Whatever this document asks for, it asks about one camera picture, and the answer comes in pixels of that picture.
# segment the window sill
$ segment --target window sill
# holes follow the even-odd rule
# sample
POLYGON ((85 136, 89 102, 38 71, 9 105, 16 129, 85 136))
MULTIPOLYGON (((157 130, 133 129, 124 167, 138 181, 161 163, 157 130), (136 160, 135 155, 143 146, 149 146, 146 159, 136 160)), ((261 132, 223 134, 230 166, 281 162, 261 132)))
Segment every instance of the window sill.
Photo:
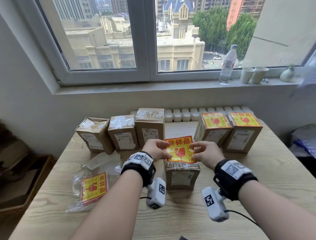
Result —
POLYGON ((187 82, 156 82, 156 83, 134 83, 121 85, 102 86, 76 86, 60 87, 54 94, 87 94, 87 93, 107 93, 107 92, 142 92, 142 91, 163 91, 163 90, 183 90, 183 89, 205 89, 223 87, 254 87, 254 86, 277 86, 277 85, 300 85, 302 78, 294 78, 294 82, 283 82, 280 79, 269 79, 269 83, 261 84, 241 84, 239 79, 233 79, 227 85, 221 85, 218 81, 187 81, 187 82))

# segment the white vase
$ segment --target white vase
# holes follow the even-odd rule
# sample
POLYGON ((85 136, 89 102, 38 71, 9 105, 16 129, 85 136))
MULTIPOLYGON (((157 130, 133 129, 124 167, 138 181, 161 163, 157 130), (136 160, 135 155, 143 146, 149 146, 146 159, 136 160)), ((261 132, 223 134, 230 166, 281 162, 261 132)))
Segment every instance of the white vase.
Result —
POLYGON ((294 77, 294 70, 287 69, 281 73, 280 80, 283 82, 290 82, 294 77))

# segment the potted plant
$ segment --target potted plant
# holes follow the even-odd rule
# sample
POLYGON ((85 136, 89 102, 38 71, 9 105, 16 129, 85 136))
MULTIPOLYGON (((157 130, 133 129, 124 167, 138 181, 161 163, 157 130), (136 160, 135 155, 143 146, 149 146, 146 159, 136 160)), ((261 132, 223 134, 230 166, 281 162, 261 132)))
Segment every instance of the potted plant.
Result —
POLYGON ((280 76, 280 79, 283 81, 283 82, 290 82, 292 81, 293 77, 294 77, 294 64, 288 66, 286 68, 286 70, 281 73, 281 76, 280 76))

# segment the yellow and red sticker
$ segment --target yellow and red sticker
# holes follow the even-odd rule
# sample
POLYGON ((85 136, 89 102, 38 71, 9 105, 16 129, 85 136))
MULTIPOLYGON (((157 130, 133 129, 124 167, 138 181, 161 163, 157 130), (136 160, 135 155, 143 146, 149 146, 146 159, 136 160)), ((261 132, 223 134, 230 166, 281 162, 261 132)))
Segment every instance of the yellow and red sticker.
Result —
POLYGON ((234 112, 230 113, 230 115, 232 119, 235 121, 236 126, 261 127, 260 123, 251 113, 234 112))
POLYGON ((95 202, 106 194, 106 173, 101 173, 82 181, 81 204, 83 206, 95 202))
POLYGON ((230 127, 226 117, 221 112, 202 113, 202 118, 207 129, 230 127))
POLYGON ((170 138, 165 139, 165 141, 170 143, 170 146, 167 147, 167 152, 172 155, 171 159, 168 159, 168 161, 196 163, 196 161, 191 159, 194 150, 189 147, 193 142, 192 136, 170 138))

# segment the white cup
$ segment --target white cup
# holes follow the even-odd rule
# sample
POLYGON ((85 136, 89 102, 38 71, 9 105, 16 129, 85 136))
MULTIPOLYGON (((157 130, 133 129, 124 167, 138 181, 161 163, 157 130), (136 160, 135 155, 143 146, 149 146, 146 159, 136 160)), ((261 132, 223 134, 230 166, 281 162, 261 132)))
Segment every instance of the white cup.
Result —
POLYGON ((248 83, 254 71, 254 68, 244 67, 241 71, 241 76, 239 79, 240 83, 248 83))
POLYGON ((249 83, 260 84, 265 74, 269 71, 266 67, 256 67, 253 76, 251 77, 249 83))

